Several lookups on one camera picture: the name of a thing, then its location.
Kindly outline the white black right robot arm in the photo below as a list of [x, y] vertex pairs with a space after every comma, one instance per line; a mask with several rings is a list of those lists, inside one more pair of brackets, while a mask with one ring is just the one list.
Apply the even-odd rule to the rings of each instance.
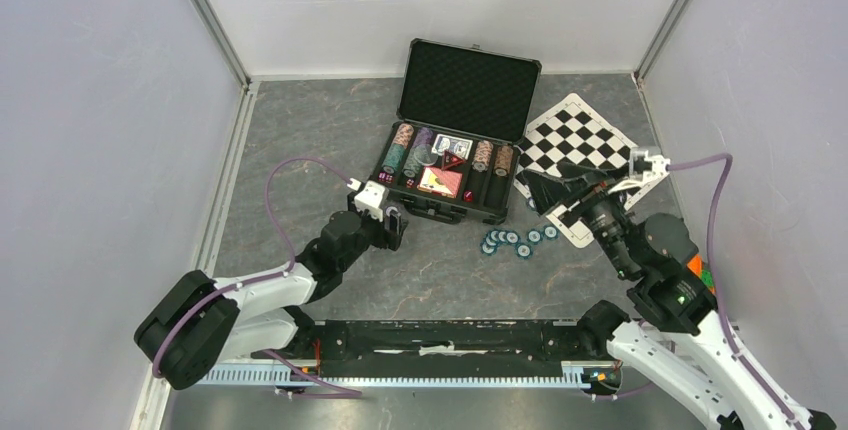
[[556, 175], [526, 169], [518, 180], [536, 210], [564, 206], [588, 227], [627, 292], [638, 319], [602, 300], [578, 321], [577, 342], [591, 358], [629, 365], [683, 405], [708, 429], [832, 429], [835, 421], [785, 392], [730, 324], [684, 221], [656, 213], [635, 222], [627, 190], [668, 174], [671, 162], [638, 152], [618, 169], [564, 163]]

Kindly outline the black red all-in triangle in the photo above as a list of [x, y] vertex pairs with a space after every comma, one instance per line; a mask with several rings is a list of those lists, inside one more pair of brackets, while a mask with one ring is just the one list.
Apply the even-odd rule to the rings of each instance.
[[440, 168], [449, 170], [464, 164], [466, 160], [451, 151], [444, 151]]

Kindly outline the purple poker chip stack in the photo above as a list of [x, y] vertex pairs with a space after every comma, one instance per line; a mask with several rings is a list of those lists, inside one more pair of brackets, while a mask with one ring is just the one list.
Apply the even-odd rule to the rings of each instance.
[[429, 127], [420, 127], [417, 129], [415, 134], [415, 139], [412, 144], [412, 148], [418, 147], [429, 147], [432, 145], [432, 141], [434, 138], [433, 130]]

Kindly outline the teal poker chip stack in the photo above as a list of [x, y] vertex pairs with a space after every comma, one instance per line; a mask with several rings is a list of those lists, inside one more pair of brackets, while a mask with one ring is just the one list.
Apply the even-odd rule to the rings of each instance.
[[394, 175], [405, 154], [406, 147], [402, 144], [392, 143], [384, 155], [381, 169], [388, 175]]

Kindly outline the clear dealer button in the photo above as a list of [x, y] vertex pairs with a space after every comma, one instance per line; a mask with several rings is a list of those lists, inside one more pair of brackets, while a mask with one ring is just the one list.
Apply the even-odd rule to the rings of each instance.
[[436, 164], [439, 156], [432, 153], [428, 147], [418, 146], [413, 149], [412, 159], [417, 166], [427, 167]]

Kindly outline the green yellow blue chip stack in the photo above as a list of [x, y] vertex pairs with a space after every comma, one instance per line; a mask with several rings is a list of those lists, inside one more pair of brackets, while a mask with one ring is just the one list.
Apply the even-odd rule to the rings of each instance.
[[423, 156], [427, 156], [427, 151], [422, 147], [415, 147], [410, 151], [402, 169], [405, 177], [412, 179], [419, 174], [423, 167]]

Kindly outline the brown poker chip stack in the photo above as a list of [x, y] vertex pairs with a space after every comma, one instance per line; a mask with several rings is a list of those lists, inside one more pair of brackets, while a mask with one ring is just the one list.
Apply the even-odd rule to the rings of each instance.
[[503, 145], [497, 149], [494, 159], [494, 174], [498, 177], [507, 177], [512, 169], [514, 149], [512, 146]]

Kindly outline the black poker case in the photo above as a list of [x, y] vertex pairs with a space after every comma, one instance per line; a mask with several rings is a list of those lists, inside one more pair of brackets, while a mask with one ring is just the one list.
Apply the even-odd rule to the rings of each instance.
[[[389, 199], [399, 202], [416, 216], [449, 224], [457, 224], [467, 216], [486, 224], [504, 223], [517, 173], [518, 145], [527, 127], [541, 70], [542, 64], [536, 59], [420, 38], [412, 40], [396, 111], [397, 120], [371, 172], [371, 179], [388, 189]], [[394, 182], [380, 182], [380, 174], [388, 175], [381, 169], [384, 155], [402, 123], [411, 124], [415, 133], [396, 173], [392, 175]], [[463, 175], [456, 198], [422, 192], [417, 188], [426, 167], [422, 167], [415, 178], [403, 175], [404, 163], [413, 149], [415, 134], [420, 127], [431, 128], [434, 138], [437, 134], [447, 134], [474, 141], [466, 162], [449, 169]], [[490, 165], [485, 172], [472, 169], [472, 157], [480, 140], [494, 144]], [[493, 171], [494, 159], [497, 149], [503, 145], [514, 149], [512, 169], [507, 177], [498, 177]], [[413, 180], [415, 186], [407, 188], [407, 180]], [[472, 202], [463, 200], [466, 191], [474, 194]]]

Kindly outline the orange blue poker chip stack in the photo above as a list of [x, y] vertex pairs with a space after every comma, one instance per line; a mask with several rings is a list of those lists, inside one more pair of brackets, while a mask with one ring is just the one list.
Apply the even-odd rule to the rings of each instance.
[[485, 172], [488, 170], [493, 148], [494, 144], [488, 140], [480, 140], [477, 142], [472, 157], [472, 169], [474, 171]]

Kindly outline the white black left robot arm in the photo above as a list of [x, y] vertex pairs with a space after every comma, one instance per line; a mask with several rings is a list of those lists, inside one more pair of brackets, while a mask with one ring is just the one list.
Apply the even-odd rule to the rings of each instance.
[[301, 308], [334, 291], [370, 248], [399, 249], [408, 222], [395, 207], [382, 219], [353, 208], [331, 215], [293, 260], [242, 277], [184, 274], [139, 324], [133, 341], [153, 374], [183, 390], [221, 361], [264, 350], [306, 355], [314, 344]]

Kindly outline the pink poker chip stack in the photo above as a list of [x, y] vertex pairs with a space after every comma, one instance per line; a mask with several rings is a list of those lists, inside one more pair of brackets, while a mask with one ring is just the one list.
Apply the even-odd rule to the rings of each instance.
[[409, 145], [414, 133], [415, 128], [411, 124], [402, 123], [398, 126], [396, 133], [393, 136], [392, 144], [406, 148]]

